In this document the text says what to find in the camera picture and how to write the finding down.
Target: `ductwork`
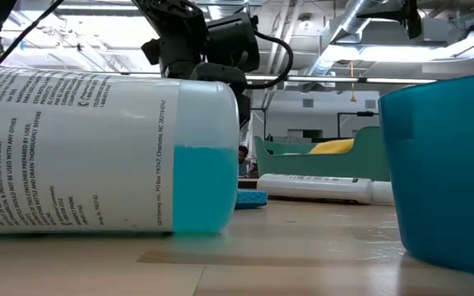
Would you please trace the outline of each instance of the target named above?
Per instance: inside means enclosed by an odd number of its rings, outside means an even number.
[[[327,50],[328,45],[335,39],[342,39],[349,35],[356,35],[355,40],[361,40],[361,32],[369,24],[370,19],[356,17],[365,10],[387,3],[388,0],[350,0],[346,4],[345,13],[337,19],[329,21],[323,30],[322,49]],[[327,61],[318,58],[309,68],[306,75],[324,76],[336,61]]]

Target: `wall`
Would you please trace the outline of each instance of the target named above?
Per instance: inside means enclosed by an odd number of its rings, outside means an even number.
[[[267,134],[288,136],[288,130],[322,130],[323,137],[338,137],[337,113],[360,112],[366,109],[367,99],[378,100],[378,91],[355,92],[356,102],[351,102],[352,93],[344,92],[310,92],[302,94],[297,91],[278,91],[274,94],[267,114]],[[314,99],[313,108],[303,108],[302,99]],[[352,136],[353,130],[362,127],[379,126],[379,118],[359,118],[356,116],[341,117],[341,136]]]

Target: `ceiling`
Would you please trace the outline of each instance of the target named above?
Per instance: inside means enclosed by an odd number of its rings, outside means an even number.
[[[299,19],[301,15],[306,15],[307,21],[304,24],[302,20],[295,21],[293,34],[288,40],[295,52],[293,70],[304,72],[321,55],[323,48],[320,36],[327,21],[343,14],[347,0],[247,2],[252,7],[252,14],[259,17],[259,31],[267,35],[274,35],[279,26],[284,26],[283,32],[286,34],[292,17]],[[239,8],[238,4],[242,3],[244,2],[240,0],[197,1],[207,20],[231,15]],[[283,5],[287,3],[291,3],[288,17],[281,24],[280,14]],[[3,45],[8,46],[48,6],[49,2],[44,0],[20,0],[0,34]],[[438,18],[454,18],[473,13],[474,0],[419,0],[419,7],[424,17],[431,17],[433,14]],[[140,50],[142,44],[155,38],[158,38],[157,34],[130,0],[66,0],[37,30],[26,37],[25,42],[5,64],[93,72],[159,72],[158,66],[150,65]],[[261,39],[258,44],[261,65],[255,73],[269,73],[272,70],[268,66],[272,44]],[[286,62],[286,57],[282,61],[280,65]],[[474,74],[474,61],[436,64],[339,61],[333,64],[331,73],[336,76],[445,79]],[[351,86],[336,85],[338,90],[349,87]]]

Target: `person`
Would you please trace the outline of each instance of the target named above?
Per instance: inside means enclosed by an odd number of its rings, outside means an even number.
[[[246,146],[239,146],[239,177],[248,176],[248,172],[252,167],[252,161],[246,159],[248,152]]]

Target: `black cable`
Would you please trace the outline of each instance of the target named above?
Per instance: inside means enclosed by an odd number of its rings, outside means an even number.
[[[20,44],[21,41],[37,26],[40,24],[40,21],[42,21],[45,17],[47,17],[50,13],[52,13],[60,4],[62,4],[64,0],[57,0],[53,5],[49,7],[44,13],[41,14],[41,16],[38,17],[37,20],[32,22],[17,38],[10,44],[8,47],[7,51],[5,51],[1,57],[0,57],[0,65],[1,63],[8,58],[8,56],[12,53],[14,49]]]
[[[255,35],[259,37],[260,39],[265,39],[267,41],[271,41],[271,42],[275,42],[279,44],[280,46],[284,47],[286,49],[286,52],[288,53],[288,63],[286,64],[285,70],[281,72],[278,78],[276,78],[273,81],[269,81],[265,84],[246,86],[246,88],[249,90],[263,90],[263,89],[267,89],[269,87],[275,86],[277,83],[284,81],[286,79],[286,77],[288,76],[288,73],[292,69],[292,65],[294,64],[294,52],[292,51],[292,48],[290,47],[290,45],[288,45],[288,43],[286,43],[285,41],[281,39],[278,39],[276,37],[271,37],[257,31],[255,31]]]

